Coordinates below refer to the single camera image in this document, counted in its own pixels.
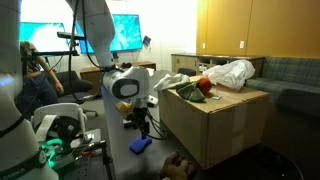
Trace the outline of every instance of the computer screen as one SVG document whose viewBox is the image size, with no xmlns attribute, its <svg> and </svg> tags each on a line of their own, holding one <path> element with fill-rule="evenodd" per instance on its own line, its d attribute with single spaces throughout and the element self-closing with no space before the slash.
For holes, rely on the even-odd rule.
<svg viewBox="0 0 320 180">
<path fill-rule="evenodd" d="M 68 51 L 68 41 L 58 31 L 65 32 L 63 23 L 21 22 L 19 40 L 32 42 L 39 52 Z"/>
<path fill-rule="evenodd" d="M 142 38 L 139 15 L 112 14 L 115 27 L 115 36 L 110 45 L 111 52 L 130 51 L 142 49 Z M 79 24 L 76 23 L 76 33 L 83 35 Z M 81 54 L 86 54 L 85 41 L 80 41 Z M 93 49 L 88 43 L 88 53 Z"/>
</svg>

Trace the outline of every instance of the bag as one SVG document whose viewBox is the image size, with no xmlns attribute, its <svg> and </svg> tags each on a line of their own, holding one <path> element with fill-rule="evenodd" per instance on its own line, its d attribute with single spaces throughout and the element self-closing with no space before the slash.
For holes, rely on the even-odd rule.
<svg viewBox="0 0 320 180">
<path fill-rule="evenodd" d="M 229 64 L 214 66 L 202 73 L 211 83 L 220 83 L 231 89 L 240 90 L 245 80 L 253 76 L 255 69 L 248 60 L 236 60 Z"/>
</svg>

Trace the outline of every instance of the wall outlet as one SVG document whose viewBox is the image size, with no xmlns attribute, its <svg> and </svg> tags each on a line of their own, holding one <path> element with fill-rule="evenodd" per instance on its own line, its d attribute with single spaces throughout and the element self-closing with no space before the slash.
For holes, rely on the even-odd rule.
<svg viewBox="0 0 320 180">
<path fill-rule="evenodd" d="M 240 41 L 240 49 L 244 48 L 244 41 Z"/>
</svg>

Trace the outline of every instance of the gray couch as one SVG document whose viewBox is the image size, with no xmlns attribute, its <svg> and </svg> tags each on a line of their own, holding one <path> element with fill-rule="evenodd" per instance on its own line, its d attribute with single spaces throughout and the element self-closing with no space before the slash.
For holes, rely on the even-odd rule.
<svg viewBox="0 0 320 180">
<path fill-rule="evenodd" d="M 270 102 L 320 116 L 320 59 L 266 57 L 246 87 L 268 92 Z"/>
</svg>

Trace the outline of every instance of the floor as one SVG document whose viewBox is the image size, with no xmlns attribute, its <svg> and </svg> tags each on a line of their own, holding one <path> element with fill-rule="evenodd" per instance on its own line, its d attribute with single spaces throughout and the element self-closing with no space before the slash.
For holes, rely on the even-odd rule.
<svg viewBox="0 0 320 180">
<path fill-rule="evenodd" d="M 99 113 L 88 113 L 87 129 L 100 128 L 102 137 L 108 141 L 107 124 L 102 98 L 86 102 L 86 109 Z M 271 106 L 262 143 L 288 159 L 301 170 L 304 180 L 320 179 L 320 120 L 285 109 Z"/>
</svg>

